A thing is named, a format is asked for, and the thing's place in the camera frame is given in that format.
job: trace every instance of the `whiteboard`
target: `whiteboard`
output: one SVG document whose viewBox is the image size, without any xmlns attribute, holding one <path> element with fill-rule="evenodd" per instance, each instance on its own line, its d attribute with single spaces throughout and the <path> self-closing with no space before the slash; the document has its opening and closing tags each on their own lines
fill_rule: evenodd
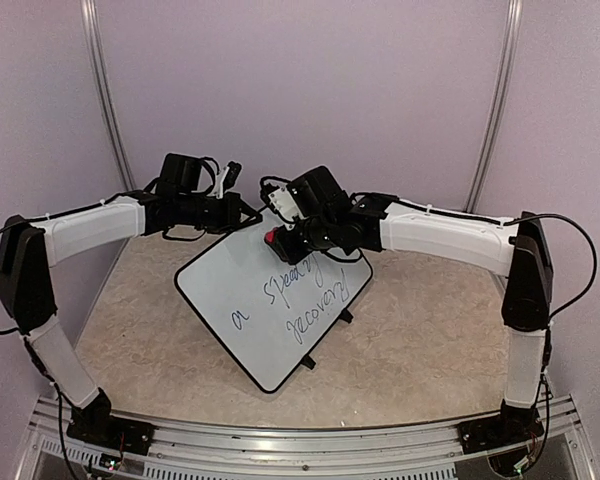
<svg viewBox="0 0 600 480">
<path fill-rule="evenodd" d="M 227 235 L 178 270 L 175 284 L 247 375 L 273 393 L 366 286 L 372 269 L 364 257 L 339 263 L 317 252 L 287 265 L 264 243 L 280 220 L 262 214 L 261 223 Z"/>
</svg>

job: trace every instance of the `marble table surface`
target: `marble table surface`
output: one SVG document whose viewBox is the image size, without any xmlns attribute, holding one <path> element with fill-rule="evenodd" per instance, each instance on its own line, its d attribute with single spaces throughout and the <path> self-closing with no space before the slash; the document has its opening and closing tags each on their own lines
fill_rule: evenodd
<svg viewBox="0 0 600 480">
<path fill-rule="evenodd" d="M 501 297 L 479 268 L 415 253 L 366 254 L 374 279 L 275 394 L 261 392 L 173 284 L 218 237 L 130 241 L 77 345 L 114 408 L 262 427 L 354 427 L 499 408 L 506 380 Z"/>
</svg>

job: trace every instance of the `purple wall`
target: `purple wall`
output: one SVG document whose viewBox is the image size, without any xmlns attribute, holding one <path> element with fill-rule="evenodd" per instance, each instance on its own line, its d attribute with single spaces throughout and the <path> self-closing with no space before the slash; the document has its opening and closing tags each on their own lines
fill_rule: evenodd
<svg viewBox="0 0 600 480">
<path fill-rule="evenodd" d="M 79 2 L 0 1 L 0 227 L 92 203 L 121 186 L 91 73 Z M 54 269 L 61 319 L 80 331 L 117 246 Z M 12 326 L 0 305 L 0 328 Z M 14 336 L 0 337 L 0 479 L 42 382 Z"/>
<path fill-rule="evenodd" d="M 134 175 L 165 153 L 265 174 L 329 165 L 344 188 L 461 207 L 484 135 L 507 2 L 98 4 Z"/>
<path fill-rule="evenodd" d="M 480 211 L 573 217 L 600 256 L 600 1 L 525 2 L 516 65 Z M 579 291 L 590 255 L 577 232 L 547 221 L 554 306 Z M 556 317 L 550 376 L 572 393 L 600 464 L 600 273 Z"/>
</svg>

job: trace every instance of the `red object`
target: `red object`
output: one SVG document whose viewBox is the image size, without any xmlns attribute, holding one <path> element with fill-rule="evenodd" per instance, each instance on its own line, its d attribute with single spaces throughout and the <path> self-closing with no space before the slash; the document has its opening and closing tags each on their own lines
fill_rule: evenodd
<svg viewBox="0 0 600 480">
<path fill-rule="evenodd" d="M 274 228 L 273 230 L 265 233 L 265 235 L 264 235 L 264 241 L 267 242 L 269 245 L 271 245 L 273 243 L 273 239 L 276 236 L 276 230 L 277 230 L 277 228 Z"/>
</svg>

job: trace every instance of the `robotic arm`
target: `robotic arm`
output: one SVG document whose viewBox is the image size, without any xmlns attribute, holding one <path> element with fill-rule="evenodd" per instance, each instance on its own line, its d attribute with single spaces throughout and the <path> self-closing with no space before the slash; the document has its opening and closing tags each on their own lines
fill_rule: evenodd
<svg viewBox="0 0 600 480">
<path fill-rule="evenodd" d="M 212 184 L 196 192 L 202 168 Z M 124 446 L 125 451 L 145 455 L 153 427 L 111 415 L 110 400 L 84 369 L 62 330 L 49 269 L 109 242 L 158 232 L 173 239 L 168 231 L 175 225 L 219 234 L 259 222 L 261 215 L 239 194 L 226 192 L 241 168 L 230 162 L 220 170 L 210 158 L 169 154 L 160 177 L 144 190 L 59 215 L 7 220 L 0 243 L 0 300 L 15 320 L 36 367 L 71 404 L 68 436 L 114 450 Z"/>
<path fill-rule="evenodd" d="M 551 352 L 553 267 L 539 220 L 528 212 L 517 220 L 470 215 L 377 193 L 349 197 L 324 166 L 284 186 L 266 178 L 261 197 L 286 225 L 269 232 L 265 242 L 289 264 L 333 247 L 347 255 L 358 248 L 414 251 L 508 277 L 502 305 L 509 333 L 504 400 L 498 416 L 461 424 L 463 449 L 473 453 L 542 435 L 536 401 Z"/>
</svg>

